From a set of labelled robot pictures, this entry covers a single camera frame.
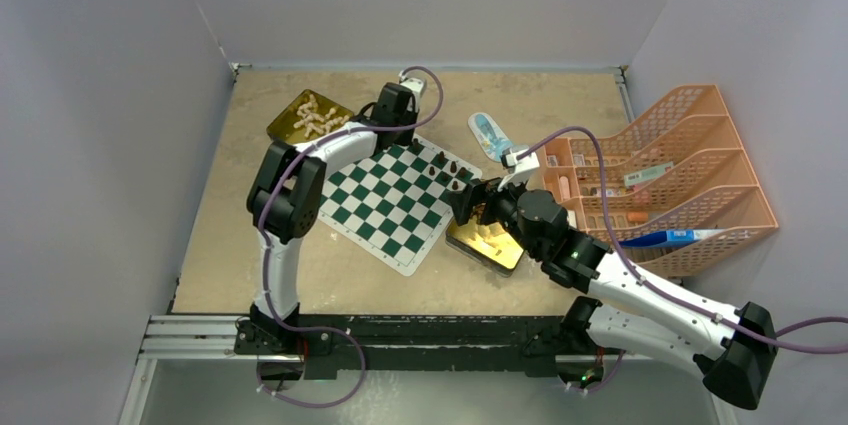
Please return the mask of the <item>gold tin white pieces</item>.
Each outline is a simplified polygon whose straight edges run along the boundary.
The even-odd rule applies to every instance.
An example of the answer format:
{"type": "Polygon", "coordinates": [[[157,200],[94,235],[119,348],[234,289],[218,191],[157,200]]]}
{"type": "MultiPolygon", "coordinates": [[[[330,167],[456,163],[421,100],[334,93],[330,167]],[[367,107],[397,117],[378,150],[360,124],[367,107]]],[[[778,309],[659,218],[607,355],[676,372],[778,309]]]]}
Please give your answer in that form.
{"type": "Polygon", "coordinates": [[[348,122],[354,112],[311,89],[304,89],[266,127],[272,140],[299,144],[323,137],[348,122]]]}

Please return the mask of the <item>white label card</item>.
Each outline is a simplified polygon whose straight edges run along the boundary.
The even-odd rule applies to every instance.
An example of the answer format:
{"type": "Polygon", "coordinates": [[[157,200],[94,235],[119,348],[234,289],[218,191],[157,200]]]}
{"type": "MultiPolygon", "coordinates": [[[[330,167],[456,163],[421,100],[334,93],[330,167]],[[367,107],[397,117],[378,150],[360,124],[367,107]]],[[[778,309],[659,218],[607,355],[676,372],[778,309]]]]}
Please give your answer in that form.
{"type": "Polygon", "coordinates": [[[674,162],[669,161],[626,174],[623,177],[624,186],[635,188],[643,183],[655,180],[674,168],[674,162]]]}

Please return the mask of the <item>gold tin brown pieces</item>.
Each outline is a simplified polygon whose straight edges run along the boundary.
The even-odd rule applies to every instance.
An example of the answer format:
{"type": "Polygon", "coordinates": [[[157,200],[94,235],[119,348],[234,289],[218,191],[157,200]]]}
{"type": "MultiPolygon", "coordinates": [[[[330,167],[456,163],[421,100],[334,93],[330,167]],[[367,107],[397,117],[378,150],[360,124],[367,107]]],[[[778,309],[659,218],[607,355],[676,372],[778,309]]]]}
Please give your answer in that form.
{"type": "Polygon", "coordinates": [[[459,225],[452,219],[445,232],[446,243],[468,258],[510,277],[518,267],[524,250],[498,223],[479,225],[469,221],[459,225]]]}

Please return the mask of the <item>green white chess mat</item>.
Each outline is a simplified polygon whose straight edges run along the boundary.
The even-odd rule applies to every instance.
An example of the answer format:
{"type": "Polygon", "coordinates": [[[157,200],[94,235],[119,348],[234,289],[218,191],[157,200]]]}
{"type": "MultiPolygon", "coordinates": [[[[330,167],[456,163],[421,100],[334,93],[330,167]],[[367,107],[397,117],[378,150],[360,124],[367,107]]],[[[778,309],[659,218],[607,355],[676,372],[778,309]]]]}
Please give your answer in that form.
{"type": "Polygon", "coordinates": [[[419,135],[414,139],[422,145],[418,154],[411,145],[395,144],[330,175],[319,209],[323,223],[406,277],[417,271],[453,217],[445,201],[451,183],[459,181],[461,190],[482,176],[479,167],[461,157],[419,135]],[[446,157],[443,166],[437,163],[440,152],[446,157]],[[464,180],[457,178],[458,171],[450,172],[452,161],[458,171],[467,170],[464,180]],[[435,177],[430,167],[437,170],[435,177]],[[448,185],[441,183],[443,175],[451,177],[448,185]]]}

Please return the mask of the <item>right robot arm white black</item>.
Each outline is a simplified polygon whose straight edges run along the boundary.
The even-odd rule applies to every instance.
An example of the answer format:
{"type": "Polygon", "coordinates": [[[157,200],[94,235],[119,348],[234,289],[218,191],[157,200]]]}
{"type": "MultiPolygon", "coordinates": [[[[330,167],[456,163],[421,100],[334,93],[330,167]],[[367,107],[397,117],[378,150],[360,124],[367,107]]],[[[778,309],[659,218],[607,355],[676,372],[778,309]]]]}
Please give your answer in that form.
{"type": "Polygon", "coordinates": [[[499,224],[556,284],[583,293],[561,337],[576,352],[596,344],[673,363],[741,409],[759,404],[777,356],[770,312],[712,301],[638,266],[579,231],[544,190],[474,179],[446,193],[460,224],[499,224]]]}

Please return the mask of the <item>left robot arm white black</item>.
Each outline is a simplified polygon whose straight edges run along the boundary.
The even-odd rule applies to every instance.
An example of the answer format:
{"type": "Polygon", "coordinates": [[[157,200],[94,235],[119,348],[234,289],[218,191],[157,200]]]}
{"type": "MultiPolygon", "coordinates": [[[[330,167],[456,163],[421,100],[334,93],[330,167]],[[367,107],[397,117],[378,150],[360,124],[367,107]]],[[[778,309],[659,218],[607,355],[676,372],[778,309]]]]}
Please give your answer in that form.
{"type": "Polygon", "coordinates": [[[237,323],[239,355],[306,355],[344,330],[299,322],[297,273],[305,235],[318,219],[326,179],[394,144],[408,145],[425,81],[387,83],[378,99],[338,130],[300,145],[273,142],[247,198],[260,244],[260,284],[246,320],[237,323]]]}

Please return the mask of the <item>peach plastic file organizer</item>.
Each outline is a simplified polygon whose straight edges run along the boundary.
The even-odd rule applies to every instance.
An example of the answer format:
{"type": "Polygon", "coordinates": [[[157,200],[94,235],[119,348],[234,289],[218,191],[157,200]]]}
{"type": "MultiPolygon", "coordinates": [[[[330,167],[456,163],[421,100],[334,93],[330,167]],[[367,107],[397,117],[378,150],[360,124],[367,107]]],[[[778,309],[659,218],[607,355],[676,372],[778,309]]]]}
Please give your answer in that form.
{"type": "Polygon", "coordinates": [[[626,248],[657,275],[694,276],[778,228],[714,85],[676,87],[615,135],[558,137],[537,154],[544,187],[572,212],[573,225],[600,240],[724,229],[681,248],[626,248]],[[626,174],[669,161],[674,168],[663,176],[624,186],[626,174]]]}

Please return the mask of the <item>blue box in organizer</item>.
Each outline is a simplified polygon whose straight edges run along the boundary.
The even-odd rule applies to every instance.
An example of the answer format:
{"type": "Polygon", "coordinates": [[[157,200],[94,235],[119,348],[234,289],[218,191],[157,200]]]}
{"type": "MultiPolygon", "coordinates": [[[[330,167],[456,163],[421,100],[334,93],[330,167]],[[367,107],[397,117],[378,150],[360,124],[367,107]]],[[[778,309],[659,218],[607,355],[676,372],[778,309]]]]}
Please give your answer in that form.
{"type": "Polygon", "coordinates": [[[655,231],[620,241],[625,248],[681,248],[711,238],[724,229],[675,229],[655,231]]]}

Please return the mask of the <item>white chess pieces pile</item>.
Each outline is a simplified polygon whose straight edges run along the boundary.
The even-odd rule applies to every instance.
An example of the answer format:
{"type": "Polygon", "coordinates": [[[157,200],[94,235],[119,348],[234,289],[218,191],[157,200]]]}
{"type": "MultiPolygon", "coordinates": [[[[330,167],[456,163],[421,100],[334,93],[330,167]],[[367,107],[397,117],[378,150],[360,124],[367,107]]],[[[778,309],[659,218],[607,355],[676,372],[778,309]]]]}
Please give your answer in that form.
{"type": "Polygon", "coordinates": [[[305,139],[313,139],[336,131],[353,113],[335,102],[321,101],[315,94],[308,93],[295,106],[295,115],[293,129],[302,132],[305,139]]]}

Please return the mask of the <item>blue white packaged item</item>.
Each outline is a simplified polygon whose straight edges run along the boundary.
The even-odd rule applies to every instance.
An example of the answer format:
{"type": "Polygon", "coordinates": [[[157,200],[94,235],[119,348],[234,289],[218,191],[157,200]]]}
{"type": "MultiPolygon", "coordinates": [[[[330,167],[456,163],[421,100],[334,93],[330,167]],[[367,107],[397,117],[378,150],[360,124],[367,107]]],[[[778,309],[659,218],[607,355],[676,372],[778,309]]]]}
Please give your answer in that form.
{"type": "Polygon", "coordinates": [[[513,146],[513,142],[489,114],[473,113],[467,123],[483,153],[490,160],[500,162],[503,152],[513,146]]]}

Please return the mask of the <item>black metal base frame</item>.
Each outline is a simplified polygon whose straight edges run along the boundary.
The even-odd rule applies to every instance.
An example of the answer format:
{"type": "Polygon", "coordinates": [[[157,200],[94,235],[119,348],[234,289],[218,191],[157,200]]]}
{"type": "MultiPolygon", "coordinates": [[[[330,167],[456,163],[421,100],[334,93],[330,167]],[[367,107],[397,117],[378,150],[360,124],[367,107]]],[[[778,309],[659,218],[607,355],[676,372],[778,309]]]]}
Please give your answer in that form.
{"type": "Polygon", "coordinates": [[[517,372],[583,388],[601,382],[618,352],[561,316],[301,314],[292,330],[256,315],[235,323],[234,352],[289,362],[289,375],[341,371],[517,372]]]}

